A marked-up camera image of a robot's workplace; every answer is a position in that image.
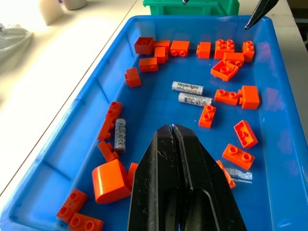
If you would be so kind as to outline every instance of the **orange lego brick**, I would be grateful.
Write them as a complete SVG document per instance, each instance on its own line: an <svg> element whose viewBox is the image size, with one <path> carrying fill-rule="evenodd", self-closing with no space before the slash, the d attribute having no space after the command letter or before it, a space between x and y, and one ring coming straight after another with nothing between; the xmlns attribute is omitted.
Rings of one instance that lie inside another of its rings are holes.
<svg viewBox="0 0 308 231"><path fill-rule="evenodd" d="M187 57L189 50L189 41L173 41L170 51L173 56Z"/></svg>
<svg viewBox="0 0 308 231"><path fill-rule="evenodd" d="M216 107L213 107L211 105L205 105L199 119L199 126L204 128L211 128L215 112Z"/></svg>
<svg viewBox="0 0 308 231"><path fill-rule="evenodd" d="M157 40L157 41L154 41L154 49L156 47L165 47L166 48L166 54L169 53L170 45L171 45L170 40Z"/></svg>
<svg viewBox="0 0 308 231"><path fill-rule="evenodd" d="M255 157L243 150L228 144L227 148L223 152L222 157L236 164L237 166L248 171L255 160Z"/></svg>
<svg viewBox="0 0 308 231"><path fill-rule="evenodd" d="M98 148L102 152L107 162L119 158L116 152L111 152L113 150L113 146L111 145L111 143L106 143L105 141L102 141L98 144Z"/></svg>
<svg viewBox="0 0 308 231"><path fill-rule="evenodd" d="M224 165L222 164L222 162L220 160L216 161L216 163L218 164L218 166L222 169L223 173L225 174L228 184L230 186L231 189L234 189L236 184L234 183L234 181L232 180L231 176L229 175L229 173L227 172L226 168L224 167Z"/></svg>
<svg viewBox="0 0 308 231"><path fill-rule="evenodd" d="M211 42L200 42L197 46L197 55L199 59L209 59L211 52Z"/></svg>
<svg viewBox="0 0 308 231"><path fill-rule="evenodd" d="M156 47L154 57L157 58L157 63L164 64L168 60L168 54L165 47Z"/></svg>
<svg viewBox="0 0 308 231"><path fill-rule="evenodd" d="M135 43L136 54L150 55L154 51L154 38L152 37L139 37Z"/></svg>
<svg viewBox="0 0 308 231"><path fill-rule="evenodd" d="M101 220L75 213L67 228L73 231L101 231L103 225Z"/></svg>
<svg viewBox="0 0 308 231"><path fill-rule="evenodd" d="M235 92L228 92L222 89L218 89L216 91L214 101L236 106L238 98L239 95Z"/></svg>
<svg viewBox="0 0 308 231"><path fill-rule="evenodd" d="M251 148L258 143L258 140L247 121L241 120L234 126L234 130L243 148Z"/></svg>
<svg viewBox="0 0 308 231"><path fill-rule="evenodd" d="M223 54L225 52L234 52L234 42L233 40L227 40L224 41L222 39L219 39L216 41L215 43L215 55L214 55L214 59L222 59L223 58Z"/></svg>
<svg viewBox="0 0 308 231"><path fill-rule="evenodd" d="M74 189L69 195L64 205L57 213L57 217L62 221L69 223L74 215L78 212L85 203L88 196L78 189Z"/></svg>
<svg viewBox="0 0 308 231"><path fill-rule="evenodd" d="M139 59L139 69L141 72L158 71L157 58Z"/></svg>
<svg viewBox="0 0 308 231"><path fill-rule="evenodd" d="M238 91L240 97L240 104L244 109L257 109L260 103L258 89L256 86L243 85L242 89Z"/></svg>
<svg viewBox="0 0 308 231"><path fill-rule="evenodd" d="M243 54L245 62L251 62L254 59L255 47L252 41L247 41L243 43Z"/></svg>
<svg viewBox="0 0 308 231"><path fill-rule="evenodd" d="M110 104L109 110L106 114L106 118L111 117L113 119L113 122L115 122L119 118L122 108L123 108L122 103L113 101Z"/></svg>
<svg viewBox="0 0 308 231"><path fill-rule="evenodd" d="M125 82L131 88L141 86L141 80L136 67L126 70Z"/></svg>
<svg viewBox="0 0 308 231"><path fill-rule="evenodd" d="M238 70L238 66L221 60L212 68L211 74L217 78L221 78L223 81L229 81Z"/></svg>
<svg viewBox="0 0 308 231"><path fill-rule="evenodd" d="M127 184L132 188L133 187L133 182L134 182L134 175L135 171L138 167L138 164L136 163L131 163L128 173L127 173Z"/></svg>
<svg viewBox="0 0 308 231"><path fill-rule="evenodd" d="M105 119L101 131L97 137L99 141L104 141L110 138L111 133L109 132L109 130L112 130L115 127L115 125L112 123L112 120L112 117L107 117Z"/></svg>
<svg viewBox="0 0 308 231"><path fill-rule="evenodd" d="M229 62L238 67L243 66L244 63L244 54L243 53L233 53L233 52L225 52L223 54L223 61Z"/></svg>
<svg viewBox="0 0 308 231"><path fill-rule="evenodd" d="M92 171L95 201L108 204L130 196L127 175L118 159L98 166Z"/></svg>

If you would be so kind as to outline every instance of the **lego stud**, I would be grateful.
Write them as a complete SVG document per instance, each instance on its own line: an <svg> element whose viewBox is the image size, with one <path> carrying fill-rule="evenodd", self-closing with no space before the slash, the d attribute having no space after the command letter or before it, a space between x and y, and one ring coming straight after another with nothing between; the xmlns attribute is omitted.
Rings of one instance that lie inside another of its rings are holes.
<svg viewBox="0 0 308 231"><path fill-rule="evenodd" d="M231 146L231 147L229 148L229 153L230 153L231 155L237 154L237 148L234 147L234 146Z"/></svg>
<svg viewBox="0 0 308 231"><path fill-rule="evenodd" d="M251 157L251 155L249 155L248 153L245 153L244 155L242 155L241 159L242 159L243 161L245 161L245 162L249 162L249 161L251 161L252 157Z"/></svg>

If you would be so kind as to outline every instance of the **white table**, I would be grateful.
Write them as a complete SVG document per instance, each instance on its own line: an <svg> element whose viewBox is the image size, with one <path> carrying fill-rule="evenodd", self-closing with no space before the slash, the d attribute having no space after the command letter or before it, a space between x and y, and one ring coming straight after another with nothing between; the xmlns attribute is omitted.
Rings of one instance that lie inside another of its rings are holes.
<svg viewBox="0 0 308 231"><path fill-rule="evenodd" d="M251 14L258 0L239 2L239 14ZM150 9L142 0L89 0L66 13L52 26L35 27L24 60L0 73L0 210L125 22ZM308 140L308 53L286 0L268 16Z"/></svg>

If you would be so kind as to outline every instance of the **silver battery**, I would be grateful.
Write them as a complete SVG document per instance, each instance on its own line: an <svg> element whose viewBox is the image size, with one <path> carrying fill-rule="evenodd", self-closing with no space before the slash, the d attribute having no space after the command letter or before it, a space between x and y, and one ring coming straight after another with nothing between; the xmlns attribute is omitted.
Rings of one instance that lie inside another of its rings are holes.
<svg viewBox="0 0 308 231"><path fill-rule="evenodd" d="M189 103L189 104L204 107L205 105L211 105L213 99L204 97L204 96L199 96L199 95L180 93L178 100L179 102L182 102L182 103Z"/></svg>
<svg viewBox="0 0 308 231"><path fill-rule="evenodd" d="M181 83L181 82L176 82L176 81L172 83L173 90L195 94L195 95L202 95L203 88L204 88L203 86L188 84L188 83Z"/></svg>
<svg viewBox="0 0 308 231"><path fill-rule="evenodd" d="M126 121L119 118L115 121L115 124L115 151L120 154L125 152Z"/></svg>

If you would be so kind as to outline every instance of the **orange 1x2 brick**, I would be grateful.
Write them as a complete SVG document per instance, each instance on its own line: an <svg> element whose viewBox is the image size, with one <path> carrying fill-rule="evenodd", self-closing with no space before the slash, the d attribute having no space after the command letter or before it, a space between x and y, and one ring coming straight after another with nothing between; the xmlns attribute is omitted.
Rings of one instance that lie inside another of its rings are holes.
<svg viewBox="0 0 308 231"><path fill-rule="evenodd" d="M204 128L211 128L215 112L216 107L213 107L211 105L205 105L199 119L199 126Z"/></svg>
<svg viewBox="0 0 308 231"><path fill-rule="evenodd" d="M223 89L218 89L216 91L214 101L236 106L238 98L239 96L235 92L228 92Z"/></svg>
<svg viewBox="0 0 308 231"><path fill-rule="evenodd" d="M248 171L255 160L255 157L243 150L235 147L232 144L228 144L227 148L223 152L222 157L236 164L237 166Z"/></svg>
<svg viewBox="0 0 308 231"><path fill-rule="evenodd" d="M260 104L258 89L256 86L242 86L238 91L240 102L243 109L256 110Z"/></svg>
<svg viewBox="0 0 308 231"><path fill-rule="evenodd" d="M224 167L224 165L222 164L222 162L220 160L216 161L216 163L218 164L218 166L222 169L223 173L225 174L228 184L230 186L231 189L234 189L236 184L234 183L234 181L232 180L231 176L229 175L229 173L227 172L226 168Z"/></svg>
<svg viewBox="0 0 308 231"><path fill-rule="evenodd" d="M214 59L222 59L223 54L225 52L234 52L234 42L233 40L227 40L224 41L222 39L219 39L215 43L215 55Z"/></svg>
<svg viewBox="0 0 308 231"><path fill-rule="evenodd" d="M234 130L243 148L251 148L258 143L258 140L247 121L241 120L234 126Z"/></svg>
<svg viewBox="0 0 308 231"><path fill-rule="evenodd" d="M87 198L88 196L85 193L78 189L74 189L57 213L57 217L69 223L74 213L81 209Z"/></svg>
<svg viewBox="0 0 308 231"><path fill-rule="evenodd" d="M101 220L75 213L67 228L73 231L101 231L103 225Z"/></svg>
<svg viewBox="0 0 308 231"><path fill-rule="evenodd" d="M173 41L170 51L173 56L188 56L189 41Z"/></svg>

